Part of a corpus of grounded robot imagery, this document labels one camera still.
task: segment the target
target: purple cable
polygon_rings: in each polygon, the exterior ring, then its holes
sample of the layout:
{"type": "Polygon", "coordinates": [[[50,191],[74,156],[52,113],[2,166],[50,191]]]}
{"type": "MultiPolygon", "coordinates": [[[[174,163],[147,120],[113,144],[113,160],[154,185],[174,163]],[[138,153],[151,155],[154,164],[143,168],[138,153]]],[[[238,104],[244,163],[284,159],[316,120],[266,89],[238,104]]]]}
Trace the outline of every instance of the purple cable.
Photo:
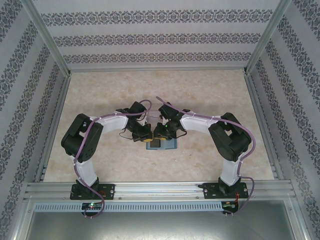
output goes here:
{"type": "MultiPolygon", "coordinates": [[[[103,119],[103,118],[106,118],[106,117],[111,117],[111,116],[137,116],[137,115],[142,115],[142,114],[144,114],[144,113],[149,112],[150,109],[151,109],[151,107],[152,107],[151,101],[148,100],[148,99],[144,99],[144,100],[140,101],[140,103],[143,103],[143,102],[148,102],[148,103],[150,104],[150,106],[149,106],[149,108],[148,108],[147,110],[145,110],[145,111],[143,111],[143,112],[139,112],[139,113],[110,113],[110,114],[106,114],[106,115],[97,117],[97,118],[95,118],[94,120],[92,120],[92,122],[89,124],[89,126],[88,126],[88,128],[87,128],[87,130],[86,130],[86,132],[85,132],[85,135],[84,135],[84,138],[83,138],[82,143],[81,143],[81,145],[80,145],[80,148],[79,148],[79,150],[78,150],[75,158],[73,159],[73,169],[74,169],[74,172],[75,172],[76,176],[78,177],[79,181],[80,181],[85,187],[87,187],[91,192],[93,192],[93,193],[96,194],[99,198],[101,198],[101,203],[102,203],[101,210],[100,210],[99,212],[97,212],[97,214],[95,214],[95,215],[93,215],[93,216],[90,216],[91,219],[98,217],[98,216],[104,211],[104,209],[105,209],[105,204],[106,204],[106,203],[105,203],[104,197],[103,197],[100,193],[98,193],[97,191],[95,191],[94,189],[92,189],[88,184],[86,184],[85,181],[82,180],[82,178],[81,178],[81,176],[80,176],[80,174],[79,174],[79,172],[78,172],[78,170],[77,170],[77,161],[78,161],[78,158],[79,158],[79,156],[80,156],[80,154],[81,154],[82,149],[83,149],[84,146],[85,146],[85,143],[86,143],[86,140],[87,140],[87,138],[88,138],[88,134],[89,134],[89,132],[90,132],[90,129],[91,129],[91,127],[93,126],[93,124],[94,124],[96,121],[98,121],[98,120],[100,120],[100,119],[103,119]]],[[[85,218],[88,217],[88,216],[86,215],[87,210],[88,210],[88,209],[85,209],[85,210],[84,210],[84,213],[83,213],[85,218]]]]}
{"type": "Polygon", "coordinates": [[[254,192],[254,189],[255,189],[255,181],[254,181],[254,179],[253,179],[252,177],[250,177],[250,176],[241,176],[241,175],[240,175],[240,168],[241,168],[241,164],[242,164],[243,160],[244,160],[246,157],[248,157],[250,154],[252,154],[253,151],[254,151],[255,148],[256,148],[256,139],[255,139],[254,135],[253,135],[246,127],[242,126],[241,124],[239,124],[239,123],[237,123],[237,122],[230,121],[230,120],[227,120],[227,119],[222,119],[222,118],[219,118],[219,117],[212,117],[212,116],[206,116],[206,115],[201,115],[201,114],[196,114],[196,113],[193,114],[193,113],[190,113],[190,112],[186,112],[186,111],[183,111],[183,110],[181,110],[181,109],[179,109],[179,108],[177,108],[177,107],[172,106],[171,104],[165,102],[164,100],[162,100],[162,99],[161,99],[160,97],[158,97],[158,96],[156,96],[155,98],[158,99],[158,100],[159,100],[160,102],[162,102],[163,104],[165,104],[165,105],[171,107],[172,109],[177,110],[177,111],[179,111],[179,112],[181,112],[181,113],[183,113],[183,114],[186,114],[186,115],[189,115],[189,116],[193,116],[193,117],[201,117],[201,118],[205,118],[205,119],[210,119],[210,120],[215,120],[215,121],[220,121],[220,122],[225,122],[225,123],[228,123],[228,124],[232,124],[232,125],[235,125],[235,126],[241,128],[241,129],[243,129],[244,131],[246,131],[246,132],[249,134],[249,136],[250,136],[251,139],[252,139],[252,148],[251,148],[251,150],[250,150],[248,153],[246,153],[244,156],[241,157],[240,162],[239,162],[239,165],[238,165],[238,168],[237,168],[237,170],[236,170],[236,174],[237,174],[238,177],[240,177],[240,178],[250,179],[250,180],[252,181],[252,188],[251,188],[251,191],[250,191],[250,193],[249,193],[249,195],[248,195],[248,198],[247,198],[246,201],[244,202],[243,206],[242,206],[237,212],[235,212],[235,213],[233,213],[233,214],[229,214],[229,216],[234,216],[234,215],[239,214],[239,213],[243,210],[243,208],[248,204],[249,199],[251,198],[252,193],[254,192]]]}

